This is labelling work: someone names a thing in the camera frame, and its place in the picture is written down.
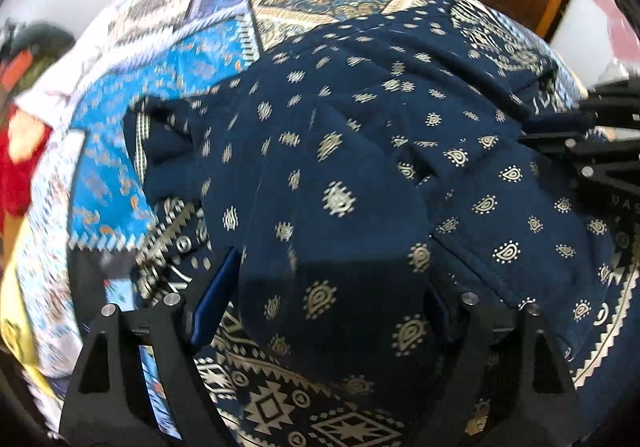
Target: bandana print fabric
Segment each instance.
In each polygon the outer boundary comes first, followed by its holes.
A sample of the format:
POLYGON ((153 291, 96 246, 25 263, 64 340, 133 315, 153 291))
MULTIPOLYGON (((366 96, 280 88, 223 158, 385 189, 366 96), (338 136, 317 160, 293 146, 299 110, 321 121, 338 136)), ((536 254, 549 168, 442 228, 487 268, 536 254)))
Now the bandana print fabric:
POLYGON ((567 357, 582 348, 612 238, 564 169, 518 143, 524 120, 552 111, 557 68, 501 27, 472 0, 431 0, 320 27, 208 95, 126 115, 193 142, 146 167, 190 185, 151 197, 145 181, 148 202, 201 205, 213 246, 242 253, 233 308, 196 360, 207 387, 228 377, 216 399, 241 441, 344 430, 364 445, 360 427, 401 445, 442 372, 423 307, 434 271, 482 300, 537 302, 567 357), (321 393, 333 409, 312 404, 321 393))

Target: metal bolt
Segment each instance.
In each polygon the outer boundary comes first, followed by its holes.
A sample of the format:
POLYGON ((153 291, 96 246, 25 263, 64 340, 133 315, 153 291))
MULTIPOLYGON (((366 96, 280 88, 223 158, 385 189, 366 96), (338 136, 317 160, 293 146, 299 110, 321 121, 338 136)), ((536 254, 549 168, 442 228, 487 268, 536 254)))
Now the metal bolt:
POLYGON ((100 310, 100 313, 105 317, 110 317, 114 313, 116 313, 116 305, 114 304, 105 304, 100 310))
POLYGON ((480 298, 478 297, 478 295, 474 294, 473 292, 465 292, 462 294, 462 302, 464 304, 468 304, 469 306, 478 304, 479 300, 480 298))
POLYGON ((167 306, 175 306, 180 302, 180 294, 168 293, 166 296, 162 298, 162 302, 164 302, 164 304, 167 306))
POLYGON ((526 305, 525 307, 527 309, 527 312, 529 312, 529 314, 531 315, 540 315, 542 312, 540 312, 540 306, 538 306, 535 303, 529 303, 526 305))

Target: navy blue fabric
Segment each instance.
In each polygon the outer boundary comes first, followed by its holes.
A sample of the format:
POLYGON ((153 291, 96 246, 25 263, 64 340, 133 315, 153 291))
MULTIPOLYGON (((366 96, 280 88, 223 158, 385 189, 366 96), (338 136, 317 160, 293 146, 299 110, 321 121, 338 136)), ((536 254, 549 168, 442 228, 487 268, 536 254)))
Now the navy blue fabric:
MULTIPOLYGON (((211 242, 242 250, 247 336, 337 395, 415 421, 440 380, 423 312, 434 272, 484 300, 537 302, 567 357, 593 328, 607 222, 518 143, 555 71, 478 4, 433 0, 323 26, 212 94, 148 98, 129 117, 169 112, 192 140, 147 173, 196 183, 211 242), (345 393, 354 373, 374 390, 345 393)), ((145 194, 168 196, 146 182, 145 194)))

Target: silver screw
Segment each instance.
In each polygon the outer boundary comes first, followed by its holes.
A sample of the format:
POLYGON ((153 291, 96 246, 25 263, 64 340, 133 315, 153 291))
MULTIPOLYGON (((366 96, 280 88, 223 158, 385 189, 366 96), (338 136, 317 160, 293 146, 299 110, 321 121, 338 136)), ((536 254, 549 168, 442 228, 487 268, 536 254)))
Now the silver screw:
POLYGON ((527 308, 527 312, 529 312, 531 315, 540 315, 540 306, 538 306, 535 303, 529 303, 526 306, 527 308))
POLYGON ((175 306, 180 302, 180 294, 168 293, 166 296, 162 298, 162 302, 164 302, 164 304, 167 306, 175 306))
POLYGON ((114 304, 105 304, 102 307, 102 310, 100 310, 100 313, 102 315, 104 315, 105 317, 110 317, 114 313, 116 313, 116 305, 114 305, 114 304))
POLYGON ((469 306, 478 304, 479 300, 480 298, 478 297, 478 295, 474 294, 473 292, 465 292, 462 294, 462 302, 464 304, 468 304, 469 306))

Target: yellow cloth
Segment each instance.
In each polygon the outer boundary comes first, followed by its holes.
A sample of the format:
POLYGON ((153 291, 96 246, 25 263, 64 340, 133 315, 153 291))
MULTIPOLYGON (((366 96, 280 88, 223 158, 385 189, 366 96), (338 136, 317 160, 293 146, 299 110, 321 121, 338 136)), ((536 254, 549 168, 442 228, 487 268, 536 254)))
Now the yellow cloth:
POLYGON ((53 391, 38 369, 38 356, 33 342, 31 323, 24 308, 22 291, 15 273, 17 256, 15 252, 22 249, 29 232, 29 224, 25 218, 15 240, 14 253, 6 265, 0 284, 0 334, 11 353, 30 374, 31 379, 44 394, 54 397, 53 391))

